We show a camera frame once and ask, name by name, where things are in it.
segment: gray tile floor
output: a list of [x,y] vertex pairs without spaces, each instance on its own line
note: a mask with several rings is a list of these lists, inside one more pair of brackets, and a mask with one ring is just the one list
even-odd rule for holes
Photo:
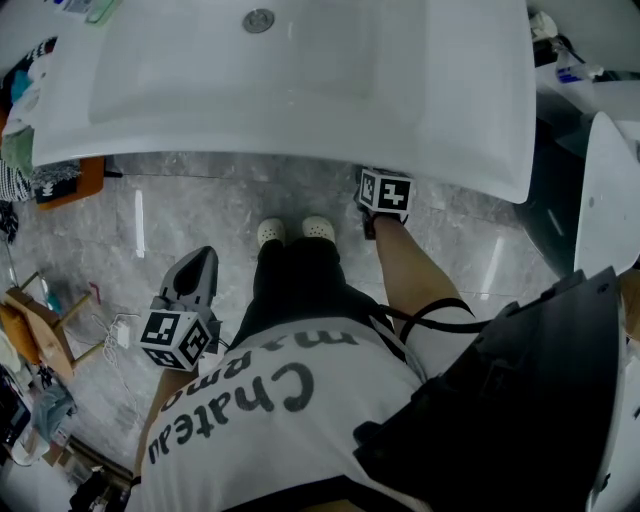
[[[214,311],[224,321],[222,337],[231,340],[251,299],[255,233],[267,216],[282,217],[292,237],[306,215],[328,217],[350,283],[386,301],[375,244],[363,239],[351,199],[350,165],[220,153],[121,155],[108,165],[125,176],[106,180],[97,196],[51,212],[39,211],[33,202],[16,205],[20,230],[10,250],[19,281],[41,271],[66,307],[89,282],[100,288],[102,305],[93,301],[69,325],[76,355],[104,338],[91,314],[109,325],[118,312],[145,309],[176,259],[205,244],[220,257]],[[137,250],[138,191],[144,253]],[[421,179],[408,227],[479,318],[513,300],[534,298],[554,281],[503,201]],[[7,275],[0,277],[3,284],[9,286]],[[140,418],[118,374],[96,355],[80,366],[71,386],[79,405],[75,435],[131,468],[160,372],[135,348],[119,348],[118,357]]]

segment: wooden chair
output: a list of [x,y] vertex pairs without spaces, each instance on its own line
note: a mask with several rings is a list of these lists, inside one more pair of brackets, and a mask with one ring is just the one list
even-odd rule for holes
[[91,293],[87,292],[63,317],[59,317],[24,293],[25,288],[37,277],[39,274],[35,272],[22,286],[7,290],[4,302],[23,315],[33,341],[38,346],[41,361],[51,367],[63,380],[69,381],[73,378],[73,370],[103,346],[103,343],[98,343],[75,359],[64,333],[65,324],[80,311],[91,297]]

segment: sink drain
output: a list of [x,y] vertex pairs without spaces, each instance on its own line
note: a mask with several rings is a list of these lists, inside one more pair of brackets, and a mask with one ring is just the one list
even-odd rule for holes
[[269,30],[275,20],[276,17],[269,9],[254,9],[244,17],[242,26],[250,34],[260,34]]

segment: black and white marker cube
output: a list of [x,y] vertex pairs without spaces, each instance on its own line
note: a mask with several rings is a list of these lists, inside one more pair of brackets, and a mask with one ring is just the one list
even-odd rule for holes
[[372,167],[360,171],[359,202],[372,212],[409,215],[414,180],[407,174]]
[[147,310],[137,345],[158,366],[191,371],[212,336],[194,311]]

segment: white shoe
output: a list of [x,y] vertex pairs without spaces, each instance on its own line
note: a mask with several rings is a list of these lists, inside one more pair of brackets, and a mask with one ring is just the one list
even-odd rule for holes
[[336,233],[331,222],[324,217],[307,217],[302,221],[302,233],[308,238],[324,238],[336,243]]
[[258,243],[260,247],[269,240],[280,240],[284,244],[284,224],[278,218],[265,219],[258,226]]

